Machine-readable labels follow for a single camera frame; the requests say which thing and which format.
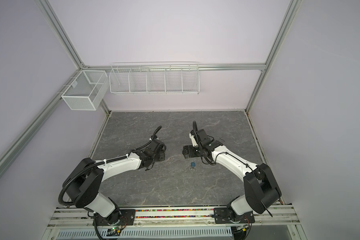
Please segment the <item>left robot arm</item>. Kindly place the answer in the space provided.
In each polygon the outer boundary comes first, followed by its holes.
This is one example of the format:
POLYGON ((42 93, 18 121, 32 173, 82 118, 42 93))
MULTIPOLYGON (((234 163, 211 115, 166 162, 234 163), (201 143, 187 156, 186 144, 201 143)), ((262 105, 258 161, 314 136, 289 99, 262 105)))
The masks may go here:
POLYGON ((102 161, 85 158, 75 167, 62 185, 58 202, 62 206, 75 206, 105 218, 115 224, 120 208, 109 197, 100 193, 105 180, 128 171, 150 170, 156 162, 165 159, 166 145, 155 139, 130 153, 102 161))

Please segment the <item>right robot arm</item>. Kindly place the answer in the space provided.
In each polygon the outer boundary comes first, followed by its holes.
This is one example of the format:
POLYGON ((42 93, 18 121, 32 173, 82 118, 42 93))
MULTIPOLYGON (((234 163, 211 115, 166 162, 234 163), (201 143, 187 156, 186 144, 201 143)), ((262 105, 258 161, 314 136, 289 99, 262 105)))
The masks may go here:
POLYGON ((282 197, 281 189, 267 164, 258 165, 245 160, 208 136, 203 129, 192 130, 189 137, 192 144, 183 147, 186 159, 201 158, 208 165, 222 165, 243 182, 244 194, 227 204, 233 217, 250 212, 262 214, 282 197))

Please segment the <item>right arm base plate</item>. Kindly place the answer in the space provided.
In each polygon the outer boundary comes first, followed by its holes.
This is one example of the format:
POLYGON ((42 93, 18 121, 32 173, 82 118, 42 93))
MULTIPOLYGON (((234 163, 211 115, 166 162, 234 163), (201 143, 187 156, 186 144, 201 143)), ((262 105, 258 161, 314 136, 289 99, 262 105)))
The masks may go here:
POLYGON ((214 208, 211 217, 215 219, 216 224, 253 224, 255 222, 253 212, 238 215, 227 207, 214 208))

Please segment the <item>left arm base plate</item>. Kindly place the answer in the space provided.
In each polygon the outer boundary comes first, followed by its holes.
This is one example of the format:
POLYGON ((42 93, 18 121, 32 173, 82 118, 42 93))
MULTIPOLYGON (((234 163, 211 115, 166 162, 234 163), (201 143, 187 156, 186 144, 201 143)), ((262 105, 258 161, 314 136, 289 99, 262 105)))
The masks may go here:
POLYGON ((106 218, 96 214, 94 216, 94 221, 97 226, 132 226, 134 224, 135 215, 135 209, 121 209, 116 213, 111 213, 106 218))

